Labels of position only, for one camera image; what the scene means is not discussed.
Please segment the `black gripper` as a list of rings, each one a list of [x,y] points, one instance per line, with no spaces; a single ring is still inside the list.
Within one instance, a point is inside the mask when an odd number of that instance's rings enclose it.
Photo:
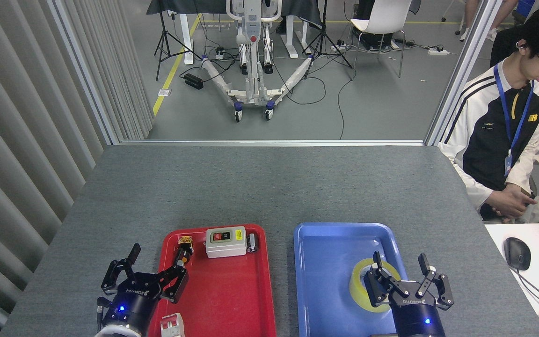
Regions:
[[[127,258],[112,260],[103,277],[101,289],[106,295],[117,290],[111,307],[103,318],[103,330],[121,326],[137,334],[146,334],[153,312],[161,298],[177,304],[189,280],[185,266],[171,266],[156,275],[135,275],[135,264],[141,246],[135,243]],[[124,271],[127,279],[117,287],[117,278]]]
[[[375,308],[391,305],[399,337],[445,337],[436,307],[447,311],[454,305],[449,278],[431,266],[424,253],[418,256],[418,263],[424,280],[415,294],[385,270],[380,252],[374,252],[373,263],[363,278],[370,304]],[[436,284],[437,298],[428,292],[432,284]]]

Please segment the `person's right hand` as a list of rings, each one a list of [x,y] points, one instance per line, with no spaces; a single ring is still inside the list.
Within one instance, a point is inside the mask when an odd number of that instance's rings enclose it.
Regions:
[[[516,219],[525,212],[525,206],[521,200],[499,191],[492,192],[486,199],[486,203],[508,219]]]

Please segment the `person's left hand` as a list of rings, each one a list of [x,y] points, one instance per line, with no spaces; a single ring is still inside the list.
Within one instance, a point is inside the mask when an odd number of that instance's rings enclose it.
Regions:
[[[527,192],[525,192],[522,187],[509,183],[506,185],[506,187],[503,190],[503,194],[507,197],[507,200],[509,201],[510,205],[512,205],[515,208],[526,208],[528,205],[536,205],[537,201],[528,195]]]

